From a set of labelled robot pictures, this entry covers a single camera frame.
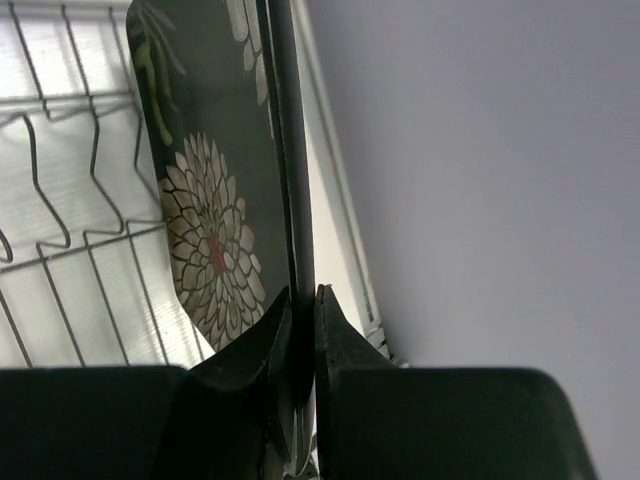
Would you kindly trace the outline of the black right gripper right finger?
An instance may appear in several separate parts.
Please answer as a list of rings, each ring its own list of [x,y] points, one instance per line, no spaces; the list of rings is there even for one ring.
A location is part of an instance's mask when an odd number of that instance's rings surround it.
[[[315,298],[314,354],[321,477],[392,479],[395,398],[383,382],[398,368],[349,323],[328,285]]]

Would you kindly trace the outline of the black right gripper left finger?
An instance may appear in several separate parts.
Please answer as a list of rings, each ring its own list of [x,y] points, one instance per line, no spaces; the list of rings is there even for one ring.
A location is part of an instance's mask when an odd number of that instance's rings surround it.
[[[282,479],[291,461],[290,293],[230,345],[192,369],[207,389],[208,479]]]

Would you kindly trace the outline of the dark plate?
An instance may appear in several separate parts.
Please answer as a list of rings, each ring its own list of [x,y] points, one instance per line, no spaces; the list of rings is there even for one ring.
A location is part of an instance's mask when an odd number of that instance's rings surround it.
[[[291,5],[134,1],[126,34],[174,291],[191,324],[214,355],[289,289],[293,437],[283,478],[297,476],[311,456],[315,280]]]

